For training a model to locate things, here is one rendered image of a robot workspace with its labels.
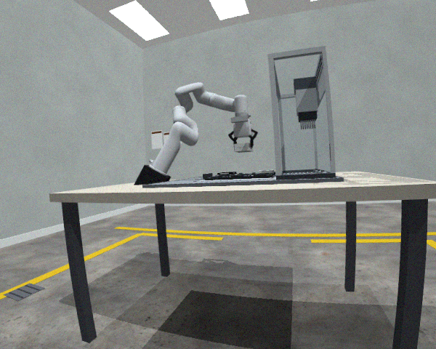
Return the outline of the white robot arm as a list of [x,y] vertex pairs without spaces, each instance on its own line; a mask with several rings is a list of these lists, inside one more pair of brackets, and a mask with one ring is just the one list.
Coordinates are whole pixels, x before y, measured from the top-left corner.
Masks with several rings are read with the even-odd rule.
[[166,173],[180,150],[180,141],[189,146],[198,142],[198,126],[194,120],[186,116],[186,113],[193,108],[190,92],[193,92],[198,103],[235,112],[235,117],[230,118],[231,123],[245,122],[251,117],[245,95],[238,95],[234,99],[217,94],[213,95],[213,93],[207,92],[200,82],[179,87],[175,91],[180,105],[173,110],[174,124],[156,160],[149,160],[152,163],[149,165],[150,168],[166,176],[169,176]]

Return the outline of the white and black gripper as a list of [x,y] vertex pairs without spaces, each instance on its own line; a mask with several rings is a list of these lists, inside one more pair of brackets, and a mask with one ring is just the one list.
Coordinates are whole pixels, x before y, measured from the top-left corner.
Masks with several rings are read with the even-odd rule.
[[[252,137],[252,132],[254,136]],[[234,138],[232,135],[234,134]],[[257,136],[258,132],[251,128],[251,121],[248,118],[246,122],[234,123],[233,131],[228,135],[233,141],[233,145],[237,144],[236,140],[241,137],[250,137],[250,146],[253,148],[254,138]]]

